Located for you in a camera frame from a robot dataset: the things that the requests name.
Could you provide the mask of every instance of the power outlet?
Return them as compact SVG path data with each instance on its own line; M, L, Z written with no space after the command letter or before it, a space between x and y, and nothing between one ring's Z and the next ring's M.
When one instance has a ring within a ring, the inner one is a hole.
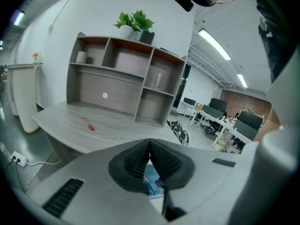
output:
M25 167L27 159L25 156L23 156L22 154L18 153L18 152L14 152L12 156L15 156L15 160L14 162L17 162L17 159L20 159L20 162L18 163L19 165L21 165L22 167Z

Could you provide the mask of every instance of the brick wall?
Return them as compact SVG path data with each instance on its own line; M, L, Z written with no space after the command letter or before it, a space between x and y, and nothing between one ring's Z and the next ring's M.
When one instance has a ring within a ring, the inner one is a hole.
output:
M238 92L222 90L220 99L228 102L226 111L229 116L235 116L241 109L246 109L267 118L271 110L271 103Z

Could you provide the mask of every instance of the marker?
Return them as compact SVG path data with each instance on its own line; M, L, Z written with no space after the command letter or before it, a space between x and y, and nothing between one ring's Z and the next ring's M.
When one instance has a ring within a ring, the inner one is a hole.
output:
M82 118L82 120L86 123L86 125L88 125L88 128L91 130L91 131L93 131L94 129L93 129L93 127L84 119L84 118Z

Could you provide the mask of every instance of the black door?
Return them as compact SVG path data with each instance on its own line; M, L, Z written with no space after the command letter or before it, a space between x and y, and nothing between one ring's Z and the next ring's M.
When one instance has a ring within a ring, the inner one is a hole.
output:
M191 66L188 65L188 64L186 64L186 67L184 68L184 72L183 72L183 75L182 75L182 78L181 78L181 82L180 82L180 85L179 85L179 89L178 89L178 92L176 94L176 98L174 100L173 107L178 108L178 105L179 105L179 102L181 100L184 88L185 88L186 83L188 81L188 75L189 75L189 71L190 70L191 70Z

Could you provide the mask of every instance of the ceiling light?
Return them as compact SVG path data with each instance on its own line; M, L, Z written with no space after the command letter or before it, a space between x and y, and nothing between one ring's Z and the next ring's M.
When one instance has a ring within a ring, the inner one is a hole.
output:
M198 33L206 41L208 41L222 56L225 60L231 60L227 52L221 47L221 45L205 30L201 30Z
M14 25L18 26L23 16L24 16L24 12L19 12L17 18L15 19Z
M238 77L239 77L241 83L243 84L244 88L247 88L247 84L245 82L245 79L244 79L243 75L242 74L238 74Z

